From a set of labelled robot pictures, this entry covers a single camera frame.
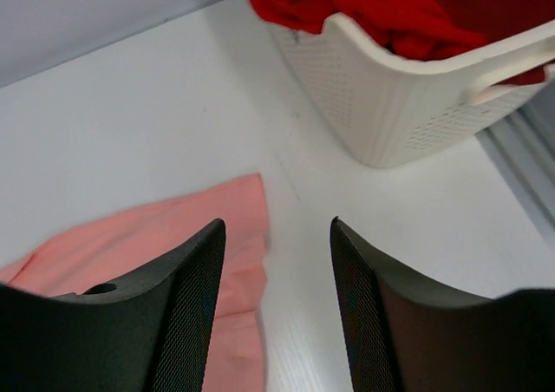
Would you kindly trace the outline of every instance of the folded cloth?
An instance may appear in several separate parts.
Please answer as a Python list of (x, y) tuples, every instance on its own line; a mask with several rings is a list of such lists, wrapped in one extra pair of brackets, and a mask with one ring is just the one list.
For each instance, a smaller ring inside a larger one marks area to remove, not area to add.
[(256, 310), (269, 224), (259, 175), (79, 225), (0, 271), (0, 281), (43, 296), (83, 293), (172, 250), (217, 217), (227, 238), (203, 390), (261, 392)]
[[(265, 21), (311, 34), (321, 33), (324, 20), (342, 12), (382, 47), (421, 61), (457, 56), (555, 19), (553, 0), (250, 1)], [(544, 80), (540, 67), (504, 83), (525, 85)]]

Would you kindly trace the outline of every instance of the basket handle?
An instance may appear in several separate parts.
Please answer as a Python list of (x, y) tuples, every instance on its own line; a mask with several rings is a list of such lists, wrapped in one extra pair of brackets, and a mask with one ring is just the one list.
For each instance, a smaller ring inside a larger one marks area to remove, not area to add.
[(476, 106), (506, 95), (519, 86), (496, 84), (553, 60), (555, 60), (555, 42), (536, 54), (529, 55), (478, 78), (465, 90), (463, 101), (469, 106)]

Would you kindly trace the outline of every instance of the white tabletop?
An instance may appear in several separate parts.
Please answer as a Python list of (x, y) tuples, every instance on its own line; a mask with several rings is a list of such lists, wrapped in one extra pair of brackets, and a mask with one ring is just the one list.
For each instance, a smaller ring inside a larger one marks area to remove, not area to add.
[(394, 170), (358, 164), (245, 0), (0, 89), (0, 166), (0, 265), (69, 226), (261, 172), (269, 392), (350, 390), (336, 215), (463, 290), (555, 285), (555, 259), (476, 139)]

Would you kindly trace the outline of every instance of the pink cloth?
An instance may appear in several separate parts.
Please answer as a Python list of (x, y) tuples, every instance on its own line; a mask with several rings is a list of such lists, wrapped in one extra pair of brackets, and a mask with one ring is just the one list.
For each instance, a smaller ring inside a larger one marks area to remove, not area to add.
[(203, 391), (259, 392), (264, 355), (256, 310), (269, 227), (259, 175), (79, 225), (0, 271), (0, 281), (44, 296), (83, 293), (170, 251), (215, 218), (225, 221), (227, 244)]

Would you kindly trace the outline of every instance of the white table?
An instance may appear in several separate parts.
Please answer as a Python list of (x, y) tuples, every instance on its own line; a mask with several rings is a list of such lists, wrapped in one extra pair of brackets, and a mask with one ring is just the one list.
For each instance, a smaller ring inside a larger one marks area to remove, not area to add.
[(350, 390), (336, 215), (463, 290), (555, 285), (555, 258), (476, 139), (395, 170), (358, 164), (245, 0), (0, 89), (0, 166), (0, 265), (72, 225), (261, 172), (269, 392)]

